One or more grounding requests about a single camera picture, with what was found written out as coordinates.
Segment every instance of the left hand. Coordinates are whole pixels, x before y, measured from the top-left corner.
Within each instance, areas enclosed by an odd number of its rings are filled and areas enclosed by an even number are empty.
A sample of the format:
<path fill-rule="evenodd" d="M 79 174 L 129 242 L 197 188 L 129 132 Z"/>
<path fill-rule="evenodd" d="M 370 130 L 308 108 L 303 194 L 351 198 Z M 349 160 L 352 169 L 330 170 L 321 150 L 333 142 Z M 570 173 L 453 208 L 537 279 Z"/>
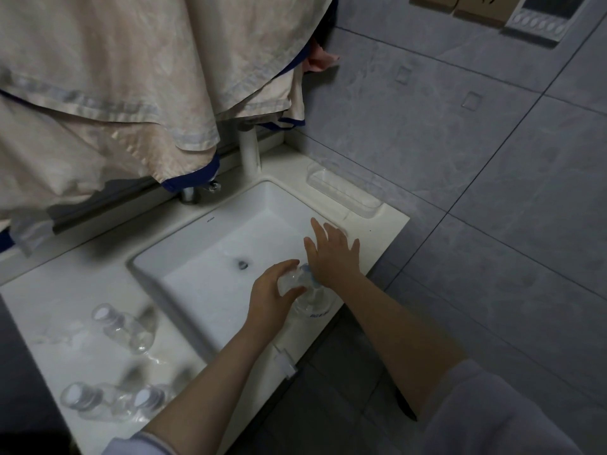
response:
<path fill-rule="evenodd" d="M 268 268 L 253 283 L 249 313 L 243 329 L 250 331 L 264 347 L 271 342 L 285 324 L 292 303 L 306 288 L 289 290 L 282 297 L 278 293 L 277 281 L 289 270 L 294 270 L 299 260 L 285 260 Z"/>

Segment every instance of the faucet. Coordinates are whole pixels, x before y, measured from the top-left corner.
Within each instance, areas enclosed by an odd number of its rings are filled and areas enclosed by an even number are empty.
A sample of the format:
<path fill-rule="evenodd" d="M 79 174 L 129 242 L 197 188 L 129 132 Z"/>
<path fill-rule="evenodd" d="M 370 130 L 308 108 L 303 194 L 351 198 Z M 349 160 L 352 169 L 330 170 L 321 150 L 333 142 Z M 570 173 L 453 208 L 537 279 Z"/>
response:
<path fill-rule="evenodd" d="M 216 193 L 222 190 L 222 185 L 216 180 L 211 180 L 209 183 L 202 185 L 200 188 Z M 179 192 L 179 202 L 181 204 L 198 204 L 200 201 L 200 193 L 195 187 L 184 188 Z"/>

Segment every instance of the right hand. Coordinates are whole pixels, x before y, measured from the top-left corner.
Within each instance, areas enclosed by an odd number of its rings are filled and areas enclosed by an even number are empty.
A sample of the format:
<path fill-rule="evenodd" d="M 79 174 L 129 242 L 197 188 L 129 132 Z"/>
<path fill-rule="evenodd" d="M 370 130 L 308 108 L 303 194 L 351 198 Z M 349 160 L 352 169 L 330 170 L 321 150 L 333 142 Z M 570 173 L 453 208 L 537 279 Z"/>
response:
<path fill-rule="evenodd" d="M 323 286 L 334 290 L 341 280 L 360 275 L 358 268 L 360 241 L 354 240 L 352 249 L 349 249 L 348 238 L 342 230 L 328 223 L 325 223 L 323 229 L 315 218 L 311 223 L 317 245 L 315 246 L 314 241 L 309 237 L 304 238 L 303 245 L 315 279 Z"/>

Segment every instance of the sleeve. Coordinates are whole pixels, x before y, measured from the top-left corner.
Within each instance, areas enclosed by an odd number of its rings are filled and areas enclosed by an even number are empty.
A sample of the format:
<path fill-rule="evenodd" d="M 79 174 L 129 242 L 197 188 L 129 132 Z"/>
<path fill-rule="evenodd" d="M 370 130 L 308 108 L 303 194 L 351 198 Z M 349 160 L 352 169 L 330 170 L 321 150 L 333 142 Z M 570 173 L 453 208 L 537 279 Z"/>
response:
<path fill-rule="evenodd" d="M 441 379 L 420 424 L 424 455 L 581 455 L 537 405 L 470 359 Z"/>
<path fill-rule="evenodd" d="M 130 439 L 115 437 L 101 455 L 177 455 L 158 437 L 139 432 Z"/>

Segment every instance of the hand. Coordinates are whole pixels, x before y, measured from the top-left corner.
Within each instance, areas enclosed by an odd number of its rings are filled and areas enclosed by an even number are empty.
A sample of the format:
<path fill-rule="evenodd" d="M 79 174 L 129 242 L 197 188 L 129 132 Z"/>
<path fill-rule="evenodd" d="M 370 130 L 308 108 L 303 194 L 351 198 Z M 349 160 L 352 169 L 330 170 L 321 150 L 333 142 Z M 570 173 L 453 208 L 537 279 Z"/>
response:
<path fill-rule="evenodd" d="M 297 268 L 299 260 L 286 260 L 268 268 L 253 283 L 249 313 L 243 329 L 249 330 L 265 347 L 284 326 L 291 305 L 306 288 L 292 288 L 282 297 L 276 285 L 278 278 Z"/>
<path fill-rule="evenodd" d="M 360 275 L 358 268 L 360 241 L 354 240 L 352 249 L 349 249 L 348 238 L 345 237 L 342 230 L 328 223 L 325 223 L 325 229 L 322 229 L 315 218 L 311 220 L 311 223 L 316 235 L 317 246 L 308 237 L 304 238 L 303 245 L 315 279 L 323 286 L 335 290 L 335 286 L 340 281 Z"/>

